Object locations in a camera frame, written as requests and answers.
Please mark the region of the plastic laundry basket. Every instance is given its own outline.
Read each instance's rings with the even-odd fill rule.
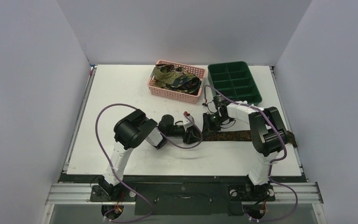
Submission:
[[[149,87],[151,94],[156,95],[156,96],[165,97],[165,98],[175,99],[175,100],[179,100],[179,101],[183,101],[183,102],[187,102],[187,103],[196,104],[198,98],[201,96],[202,85],[204,84],[204,78],[205,78],[205,75],[207,74],[207,70],[202,69],[202,68],[197,68],[194,66],[190,66],[190,65],[179,64],[179,63],[169,62],[169,61],[164,61],[164,60],[159,60],[157,62],[157,64],[173,64],[175,66],[175,68],[184,67],[188,72],[193,73],[195,76],[200,78],[201,86],[200,86],[200,89],[198,90],[197,95],[190,95],[190,94],[186,94],[186,93],[181,93],[181,92],[176,92],[176,91],[172,91],[172,90],[166,90],[166,89],[159,88],[159,87],[154,87],[153,84],[155,83],[155,79],[154,79],[154,76],[152,73],[150,75],[149,81],[147,81],[147,86]]]

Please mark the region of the folded clothes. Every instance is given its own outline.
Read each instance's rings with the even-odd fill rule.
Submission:
[[[155,83],[153,86],[197,95],[201,80],[184,67],[175,68],[172,64],[157,64],[153,69]]]

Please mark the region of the purple cable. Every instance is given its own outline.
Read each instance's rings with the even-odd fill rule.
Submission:
[[[131,105],[128,105],[128,104],[111,104],[111,105],[108,105],[106,106],[105,108],[103,108],[101,110],[101,112],[98,114],[97,118],[96,118],[96,121],[95,121],[95,135],[96,135],[96,140],[98,141],[98,144],[99,146],[101,147],[102,149],[102,152],[103,154],[105,155],[105,157],[108,159],[108,162],[109,162],[109,165],[110,165],[110,168],[112,169],[112,172],[113,172],[113,175],[115,176],[115,178],[124,186],[126,187],[128,190],[134,192],[136,195],[138,195],[139,197],[141,197],[145,202],[147,202],[150,207],[151,207],[151,212],[145,216],[142,216],[142,217],[139,217],[139,218],[135,218],[135,219],[131,219],[131,220],[127,220],[127,221],[115,221],[115,220],[111,220],[111,222],[114,222],[114,223],[130,223],[130,222],[135,222],[135,221],[138,221],[138,220],[141,220],[141,219],[144,219],[146,217],[149,217],[152,212],[153,212],[153,205],[149,202],[149,200],[147,200],[143,195],[141,195],[140,193],[136,192],[134,189],[132,189],[130,186],[128,186],[127,184],[125,184],[122,180],[120,180],[120,178],[118,177],[118,175],[116,174],[115,172],[115,169],[113,168],[113,164],[112,164],[112,161],[110,160],[108,154],[106,153],[105,149],[103,148],[102,146],[102,143],[101,143],[101,140],[99,139],[99,135],[98,135],[98,121],[99,121],[99,118],[101,117],[102,113],[104,111],[106,111],[106,109],[110,108],[110,107],[113,107],[113,106],[127,106],[127,107],[130,107],[134,110],[136,110],[137,108],[134,107],[134,106],[131,106]],[[110,212],[114,211],[114,209],[111,209],[107,212],[105,212],[105,214],[103,215],[104,217],[106,217]]]
[[[265,113],[264,113],[261,109],[255,107],[255,106],[249,105],[249,104],[245,104],[245,103],[242,103],[242,104],[241,104],[241,103],[232,101],[232,100],[230,100],[229,98],[227,98],[226,96],[224,96],[224,95],[223,95],[221,92],[219,92],[217,89],[215,89],[213,86],[210,86],[210,85],[205,85],[205,86],[204,86],[204,100],[205,100],[205,102],[207,101],[207,92],[205,91],[206,87],[209,87],[209,88],[215,90],[218,94],[220,94],[224,99],[226,99],[226,100],[227,100],[228,102],[230,102],[230,103],[233,103],[233,104],[236,104],[236,105],[244,105],[244,106],[250,107],[250,108],[252,108],[252,109],[257,110],[258,112],[260,112],[260,114],[264,117],[264,119],[266,120],[266,122],[268,123],[268,125],[271,127],[271,129],[272,129],[272,130],[275,132],[275,134],[278,136],[278,139],[279,139],[279,141],[280,141],[280,143],[281,143],[281,145],[282,145],[282,148],[283,148],[283,156],[282,156],[281,158],[273,159],[273,160],[271,160],[271,161],[269,162],[269,163],[270,163],[269,171],[268,171],[269,180],[270,180],[272,183],[278,184],[278,185],[280,185],[280,186],[286,187],[286,188],[288,188],[289,190],[291,190],[291,191],[294,193],[294,196],[296,197],[296,203],[295,203],[294,208],[292,209],[292,211],[290,211],[288,214],[286,214],[286,215],[284,215],[284,216],[282,216],[282,217],[280,217],[280,218],[261,219],[261,220],[259,220],[259,221],[260,221],[260,222],[278,221],[278,220],[282,220],[282,219],[285,219],[285,218],[289,217],[289,216],[290,216],[291,214],[293,214],[293,213],[296,211],[296,209],[297,209],[297,205],[298,205],[298,196],[297,196],[297,193],[296,193],[290,186],[285,185],[285,184],[283,184],[283,183],[276,182],[276,181],[274,181],[274,180],[271,178],[272,163],[273,163],[273,162],[276,162],[276,161],[284,160],[284,159],[286,158],[286,156],[288,155],[288,151],[287,151],[287,149],[286,149],[285,142],[283,141],[283,139],[282,139],[281,135],[279,134],[278,130],[272,125],[271,121],[268,119],[268,117],[265,115]]]
[[[181,149],[192,149],[192,148],[197,147],[199,144],[201,144],[201,142],[202,142],[202,140],[203,140],[202,131],[195,125],[195,123],[194,123],[190,118],[188,118],[188,117],[186,116],[186,112],[184,112],[183,115],[185,116],[185,118],[186,118],[187,120],[190,121],[190,123],[191,123],[191,124],[197,129],[197,131],[200,133],[200,141],[199,141],[197,144],[195,144],[195,145],[193,145],[193,146],[190,146],[190,147],[183,147],[183,146],[180,146],[180,145],[177,145],[176,143],[174,143],[171,139],[169,139],[168,137],[166,137],[166,135],[163,134],[162,132],[160,132],[160,134],[161,134],[165,139],[167,139],[168,142],[170,142],[171,144],[173,144],[174,146],[176,146],[176,147],[178,147],[178,148],[181,148]]]

